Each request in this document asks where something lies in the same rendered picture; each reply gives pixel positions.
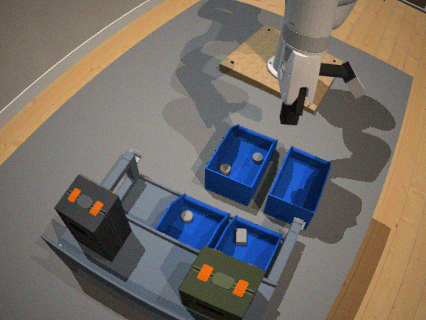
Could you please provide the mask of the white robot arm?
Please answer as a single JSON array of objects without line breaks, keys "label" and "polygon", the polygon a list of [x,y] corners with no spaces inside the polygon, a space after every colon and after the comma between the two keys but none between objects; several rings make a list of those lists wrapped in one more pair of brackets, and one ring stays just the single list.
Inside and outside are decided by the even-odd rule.
[{"label": "white robot arm", "polygon": [[[302,51],[312,53],[326,51],[332,30],[344,23],[357,1],[285,0],[284,17],[275,53],[276,58],[271,57],[267,63],[269,73],[277,79],[283,48],[282,37],[286,43]],[[343,78],[356,99],[366,94],[360,79],[357,79],[359,77],[348,61],[342,65],[321,63],[319,76]]]}]

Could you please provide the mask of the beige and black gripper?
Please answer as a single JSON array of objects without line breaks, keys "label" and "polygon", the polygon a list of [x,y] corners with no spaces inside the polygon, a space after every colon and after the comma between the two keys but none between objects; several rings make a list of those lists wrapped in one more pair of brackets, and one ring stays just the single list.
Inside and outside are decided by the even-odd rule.
[{"label": "beige and black gripper", "polygon": [[312,53],[292,47],[286,43],[283,37],[282,42],[288,47],[283,44],[277,72],[283,101],[280,123],[297,125],[299,116],[303,114],[304,102],[306,101],[307,107],[312,105],[318,83],[321,58],[328,49],[323,52]]}]

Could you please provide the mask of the black case with orange latches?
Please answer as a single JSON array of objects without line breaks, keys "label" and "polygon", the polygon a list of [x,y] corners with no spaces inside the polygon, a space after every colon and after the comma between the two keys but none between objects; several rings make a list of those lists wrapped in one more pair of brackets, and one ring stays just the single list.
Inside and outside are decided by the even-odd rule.
[{"label": "black case with orange latches", "polygon": [[132,231],[119,196],[79,174],[55,210],[78,242],[111,262]]}]

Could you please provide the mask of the grey low shelf rack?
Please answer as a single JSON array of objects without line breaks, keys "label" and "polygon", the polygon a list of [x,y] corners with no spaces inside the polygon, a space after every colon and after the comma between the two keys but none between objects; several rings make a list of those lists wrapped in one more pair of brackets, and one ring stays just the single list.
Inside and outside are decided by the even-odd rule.
[{"label": "grey low shelf rack", "polygon": [[[127,172],[116,195],[132,231],[112,262],[78,242],[68,228],[57,244],[41,237],[69,269],[154,320],[215,320],[181,303],[178,288],[200,250],[154,229],[170,203],[183,194],[139,175],[141,158],[141,152],[127,151],[101,186],[113,192]],[[305,223],[294,217],[281,237],[242,320],[261,319]]]}]

